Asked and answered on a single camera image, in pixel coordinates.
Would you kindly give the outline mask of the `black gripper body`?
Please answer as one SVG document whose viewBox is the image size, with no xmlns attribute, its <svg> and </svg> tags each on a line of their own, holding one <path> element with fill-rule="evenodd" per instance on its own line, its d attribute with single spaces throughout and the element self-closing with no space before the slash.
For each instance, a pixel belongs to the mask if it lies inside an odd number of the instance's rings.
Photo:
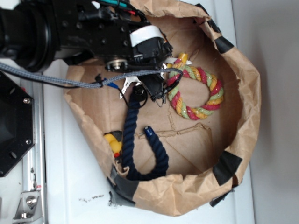
<svg viewBox="0 0 299 224">
<path fill-rule="evenodd" d="M 78 64 L 96 59 L 111 72 L 159 70 L 172 54 L 164 33 L 128 0 L 79 0 L 77 11 L 90 43 Z"/>
</svg>

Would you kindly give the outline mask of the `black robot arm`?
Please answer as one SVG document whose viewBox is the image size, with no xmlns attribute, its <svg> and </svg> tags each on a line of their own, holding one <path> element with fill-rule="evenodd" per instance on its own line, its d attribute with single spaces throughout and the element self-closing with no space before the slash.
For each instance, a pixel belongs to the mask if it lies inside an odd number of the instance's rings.
<svg viewBox="0 0 299 224">
<path fill-rule="evenodd" d="M 23 0 L 0 11 L 0 56 L 22 67 L 2 71 L 65 88 L 100 88 L 114 78 L 83 83 L 38 77 L 53 61 L 79 65 L 96 59 L 117 79 L 140 82 L 155 101 L 164 99 L 162 77 L 172 46 L 160 28 L 128 0 Z"/>
</svg>

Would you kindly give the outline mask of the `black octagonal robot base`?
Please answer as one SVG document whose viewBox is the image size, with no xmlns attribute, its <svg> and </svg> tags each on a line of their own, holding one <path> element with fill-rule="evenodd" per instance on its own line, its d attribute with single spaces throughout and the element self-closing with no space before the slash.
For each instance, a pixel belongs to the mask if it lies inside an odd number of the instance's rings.
<svg viewBox="0 0 299 224">
<path fill-rule="evenodd" d="M 0 73 L 0 176 L 5 177 L 34 145 L 33 98 Z"/>
</svg>

